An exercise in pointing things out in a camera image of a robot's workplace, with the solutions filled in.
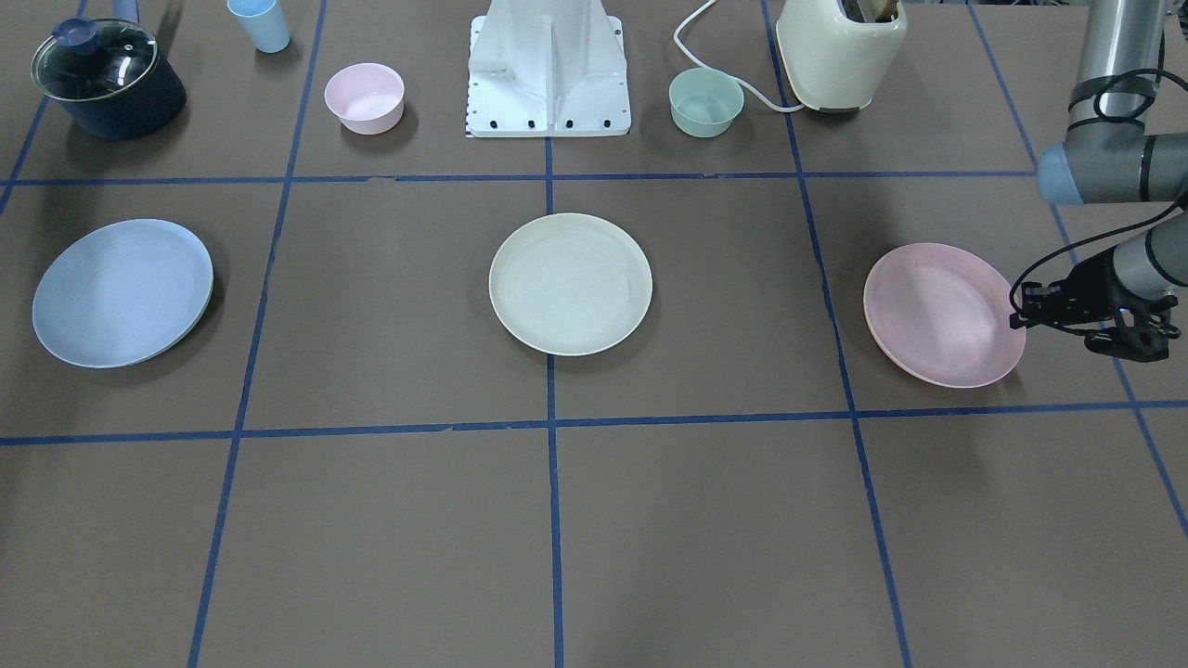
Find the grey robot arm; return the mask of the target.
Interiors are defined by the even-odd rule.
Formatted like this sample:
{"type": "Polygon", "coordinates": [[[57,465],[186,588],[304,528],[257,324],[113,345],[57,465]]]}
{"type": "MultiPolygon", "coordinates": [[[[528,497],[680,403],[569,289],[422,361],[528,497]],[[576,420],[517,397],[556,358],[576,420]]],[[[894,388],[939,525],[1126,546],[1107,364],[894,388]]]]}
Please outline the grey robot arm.
{"type": "Polygon", "coordinates": [[[1094,1],[1078,86],[1068,100],[1064,141],[1037,165],[1051,204],[1163,202],[1129,239],[1080,261],[1044,285],[1015,281],[1015,328],[1044,326],[1081,338],[1098,354],[1162,361],[1181,333],[1171,311],[1187,284],[1187,138],[1146,132],[1146,111],[1162,84],[1184,87],[1163,67],[1167,1],[1094,1]]]}

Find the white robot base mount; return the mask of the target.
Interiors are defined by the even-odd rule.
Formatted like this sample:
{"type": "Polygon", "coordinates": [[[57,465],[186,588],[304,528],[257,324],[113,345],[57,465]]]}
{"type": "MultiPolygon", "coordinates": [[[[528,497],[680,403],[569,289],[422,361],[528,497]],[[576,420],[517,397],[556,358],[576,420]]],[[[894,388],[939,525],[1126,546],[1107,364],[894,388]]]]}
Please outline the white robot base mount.
{"type": "Polygon", "coordinates": [[[492,1],[470,19],[470,138],[604,138],[632,126],[621,20],[601,1],[492,1]]]}

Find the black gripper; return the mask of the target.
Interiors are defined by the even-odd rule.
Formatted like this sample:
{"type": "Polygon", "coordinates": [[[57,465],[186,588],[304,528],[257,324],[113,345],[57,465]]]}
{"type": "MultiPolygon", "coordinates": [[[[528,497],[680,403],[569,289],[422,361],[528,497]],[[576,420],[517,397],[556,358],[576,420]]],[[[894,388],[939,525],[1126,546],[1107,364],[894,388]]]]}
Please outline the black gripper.
{"type": "Polygon", "coordinates": [[[1169,344],[1181,335],[1171,322],[1177,297],[1168,289],[1140,296],[1117,277],[1111,256],[1078,263],[1057,285],[1022,285],[1020,307],[1044,307],[1056,300],[1053,321],[1043,315],[1015,311],[1012,329],[1059,326],[1083,338],[1091,353],[1129,361],[1163,361],[1169,344]]]}

